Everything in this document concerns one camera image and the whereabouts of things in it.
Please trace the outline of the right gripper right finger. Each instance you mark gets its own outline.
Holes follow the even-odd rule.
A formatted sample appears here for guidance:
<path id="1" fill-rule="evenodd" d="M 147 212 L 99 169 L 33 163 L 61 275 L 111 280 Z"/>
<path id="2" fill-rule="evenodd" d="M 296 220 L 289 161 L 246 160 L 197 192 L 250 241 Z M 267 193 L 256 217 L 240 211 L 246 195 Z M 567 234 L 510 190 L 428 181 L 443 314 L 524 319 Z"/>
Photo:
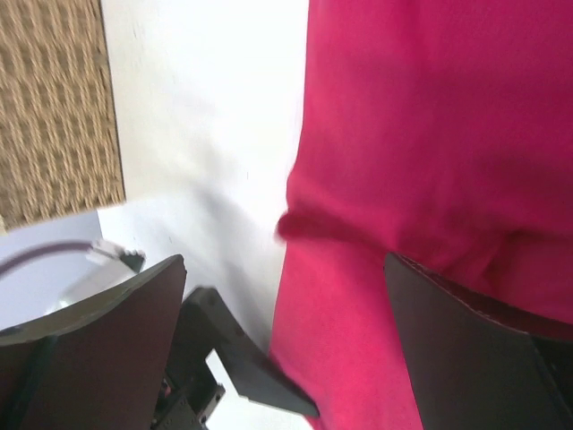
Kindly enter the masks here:
<path id="1" fill-rule="evenodd" d="M 570 429 L 572 327 L 397 254 L 386 286 L 425 429 Z"/>

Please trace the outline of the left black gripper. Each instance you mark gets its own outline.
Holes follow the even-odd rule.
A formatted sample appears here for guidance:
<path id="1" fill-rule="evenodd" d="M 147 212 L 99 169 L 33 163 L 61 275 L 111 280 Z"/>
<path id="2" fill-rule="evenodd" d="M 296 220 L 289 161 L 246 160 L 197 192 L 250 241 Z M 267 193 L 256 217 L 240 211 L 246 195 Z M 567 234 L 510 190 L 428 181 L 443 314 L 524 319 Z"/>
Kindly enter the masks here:
<path id="1" fill-rule="evenodd" d="M 216 351 L 237 393 L 265 406 L 318 417 L 311 397 L 242 329 L 213 287 L 197 287 L 177 318 L 154 411 L 156 429 L 205 429 L 225 394 L 206 358 Z"/>

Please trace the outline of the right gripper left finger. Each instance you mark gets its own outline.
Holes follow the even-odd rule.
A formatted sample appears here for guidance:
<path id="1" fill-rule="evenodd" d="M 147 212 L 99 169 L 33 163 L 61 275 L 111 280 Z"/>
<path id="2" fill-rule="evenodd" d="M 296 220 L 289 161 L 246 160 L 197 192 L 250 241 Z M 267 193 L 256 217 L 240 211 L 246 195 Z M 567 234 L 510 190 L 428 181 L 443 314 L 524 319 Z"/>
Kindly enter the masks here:
<path id="1" fill-rule="evenodd" d="M 148 429 L 186 270 L 174 255 L 1 332 L 3 429 Z"/>

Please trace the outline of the pink t shirt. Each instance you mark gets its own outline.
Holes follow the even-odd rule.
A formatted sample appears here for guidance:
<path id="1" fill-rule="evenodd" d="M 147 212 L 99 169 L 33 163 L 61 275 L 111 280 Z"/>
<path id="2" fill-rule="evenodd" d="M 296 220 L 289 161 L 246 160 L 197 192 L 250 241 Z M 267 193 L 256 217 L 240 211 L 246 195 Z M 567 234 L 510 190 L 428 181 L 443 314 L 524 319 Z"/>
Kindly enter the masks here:
<path id="1" fill-rule="evenodd" d="M 571 2 L 310 2 L 286 197 L 270 352 L 311 426 L 419 428 L 387 254 L 572 319 Z"/>

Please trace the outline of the wicker basket with liner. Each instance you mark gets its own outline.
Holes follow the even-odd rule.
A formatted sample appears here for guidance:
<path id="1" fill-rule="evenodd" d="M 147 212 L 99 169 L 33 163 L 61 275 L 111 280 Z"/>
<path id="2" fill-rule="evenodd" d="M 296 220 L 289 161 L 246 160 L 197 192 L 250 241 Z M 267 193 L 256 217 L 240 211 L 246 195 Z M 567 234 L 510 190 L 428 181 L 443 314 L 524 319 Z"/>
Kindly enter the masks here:
<path id="1" fill-rule="evenodd" d="M 99 1 L 1 3 L 1 231 L 123 202 Z"/>

